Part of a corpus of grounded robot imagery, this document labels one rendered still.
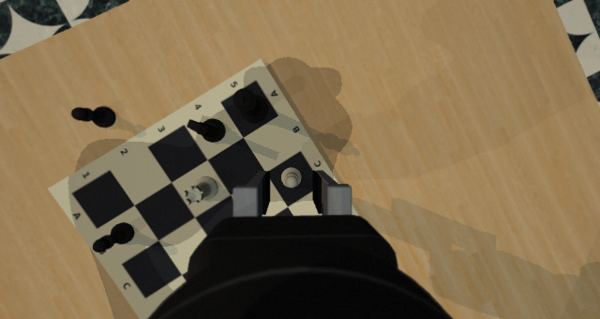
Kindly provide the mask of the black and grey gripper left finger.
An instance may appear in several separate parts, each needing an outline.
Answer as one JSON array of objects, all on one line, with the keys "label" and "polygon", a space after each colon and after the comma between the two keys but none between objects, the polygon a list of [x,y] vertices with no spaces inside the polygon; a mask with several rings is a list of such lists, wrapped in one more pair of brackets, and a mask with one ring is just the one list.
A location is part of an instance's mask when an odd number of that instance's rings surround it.
[{"label": "black and grey gripper left finger", "polygon": [[232,189],[234,217],[266,215],[270,203],[270,171],[259,171],[246,185]]}]

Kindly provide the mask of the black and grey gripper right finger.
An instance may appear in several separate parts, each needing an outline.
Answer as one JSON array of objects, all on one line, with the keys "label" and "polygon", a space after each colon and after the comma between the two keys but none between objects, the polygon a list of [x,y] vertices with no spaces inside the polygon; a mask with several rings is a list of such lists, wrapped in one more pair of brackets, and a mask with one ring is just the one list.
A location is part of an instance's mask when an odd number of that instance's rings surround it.
[{"label": "black and grey gripper right finger", "polygon": [[313,202],[319,214],[351,215],[352,187],[338,184],[324,171],[312,171]]}]

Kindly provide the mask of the white rook chess piece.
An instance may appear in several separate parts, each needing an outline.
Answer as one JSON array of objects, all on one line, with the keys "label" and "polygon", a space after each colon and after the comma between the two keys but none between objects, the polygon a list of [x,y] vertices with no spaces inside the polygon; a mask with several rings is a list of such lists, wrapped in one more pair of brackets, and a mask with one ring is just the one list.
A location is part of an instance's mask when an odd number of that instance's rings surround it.
[{"label": "white rook chess piece", "polygon": [[204,176],[197,179],[193,186],[187,188],[187,190],[183,192],[183,197],[186,197],[184,202],[188,205],[196,205],[201,200],[207,201],[212,199],[217,192],[217,182],[211,177]]}]

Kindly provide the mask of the black and cream chessboard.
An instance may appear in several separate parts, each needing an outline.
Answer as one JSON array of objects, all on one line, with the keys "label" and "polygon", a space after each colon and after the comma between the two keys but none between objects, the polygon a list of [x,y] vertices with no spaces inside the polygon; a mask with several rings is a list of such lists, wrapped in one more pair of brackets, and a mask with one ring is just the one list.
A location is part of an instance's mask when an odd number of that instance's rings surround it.
[{"label": "black and cream chessboard", "polygon": [[[249,89],[268,105],[267,117],[249,123],[233,103]],[[188,120],[220,120],[219,142],[187,128]],[[281,181],[296,168],[295,188]],[[259,171],[270,171],[270,203],[263,216],[319,214],[313,202],[312,171],[333,173],[259,59],[153,126],[118,145],[48,190],[140,319],[188,278],[189,257],[223,219],[233,217],[233,188]],[[210,200],[188,205],[186,188],[201,177],[217,182]],[[121,222],[134,237],[95,252],[93,244]]]}]

